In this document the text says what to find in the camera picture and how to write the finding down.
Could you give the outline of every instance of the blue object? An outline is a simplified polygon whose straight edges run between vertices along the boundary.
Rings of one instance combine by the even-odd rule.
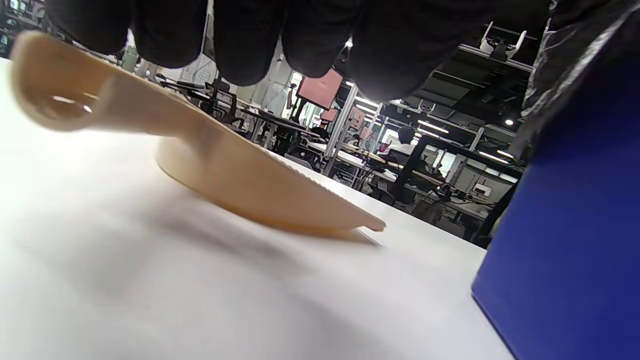
[[[640,358],[640,56],[545,128],[473,296],[518,360]]]

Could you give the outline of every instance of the white table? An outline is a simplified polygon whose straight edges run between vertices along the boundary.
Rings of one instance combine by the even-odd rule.
[[[323,143],[309,143],[307,146],[309,146],[312,149],[315,150],[320,150],[320,151],[325,151],[326,150],[326,145]],[[357,158],[356,156],[353,156],[347,152],[344,152],[342,150],[338,150],[338,157],[337,159],[339,161],[343,161],[349,165],[353,165],[359,169],[364,169],[367,170],[367,165],[365,165],[364,161],[362,161],[362,159]],[[392,173],[391,171],[385,169],[384,172],[379,172],[379,171],[373,171],[372,174],[380,176],[388,181],[395,181],[397,179],[397,176]]]
[[[433,200],[438,200],[438,196],[435,195],[433,192],[431,193],[424,192],[418,189],[416,186],[409,185],[409,184],[405,184],[404,187],[422,196],[429,197],[430,199],[433,199]],[[446,202],[441,202],[441,204],[455,211],[459,211],[463,214],[469,215],[471,217],[474,217],[482,221],[486,219],[486,217],[489,215],[488,212],[480,211],[479,206],[473,202],[465,202],[462,204],[458,204],[453,201],[446,201]]]
[[[315,150],[320,150],[322,152],[326,151],[326,144],[323,144],[323,143],[310,142],[307,146]],[[358,168],[365,168],[365,165],[362,159],[357,158],[351,154],[348,154],[342,150],[338,150],[338,160],[344,161],[345,163],[348,163]]]
[[[164,175],[151,136],[27,121],[7,68],[0,359],[513,359],[470,295],[483,249],[294,163],[384,219],[382,247],[255,224]]]

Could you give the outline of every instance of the black glove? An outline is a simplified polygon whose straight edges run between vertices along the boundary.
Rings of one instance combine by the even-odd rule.
[[[372,100],[398,99],[510,1],[516,0],[215,0],[216,64],[227,81],[255,84],[282,36],[289,65],[318,78],[353,37],[350,78]],[[140,55],[156,65],[182,67],[200,54],[207,0],[47,0],[47,6],[59,27],[101,53],[120,50],[131,28]]]

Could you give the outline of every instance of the pink screen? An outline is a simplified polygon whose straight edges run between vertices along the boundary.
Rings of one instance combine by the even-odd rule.
[[[359,110],[358,108],[351,109],[351,123],[349,124],[349,126],[355,129],[360,129],[360,126],[364,121],[364,116],[364,111]]]
[[[367,140],[371,135],[373,135],[373,131],[371,131],[371,129],[369,129],[368,127],[363,127],[362,130],[360,130],[361,140]]]
[[[330,69],[319,79],[304,78],[298,89],[298,96],[304,97],[321,108],[329,109],[341,83],[342,75]]]
[[[327,120],[327,121],[334,121],[336,114],[338,114],[338,109],[324,110],[322,112],[322,115],[320,115],[320,119]]]

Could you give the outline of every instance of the beige plastic object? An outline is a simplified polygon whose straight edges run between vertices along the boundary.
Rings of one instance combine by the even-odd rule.
[[[385,226],[175,94],[71,45],[27,32],[18,37],[12,59],[16,100],[37,123],[58,131],[165,136],[158,165],[242,217],[308,234]]]

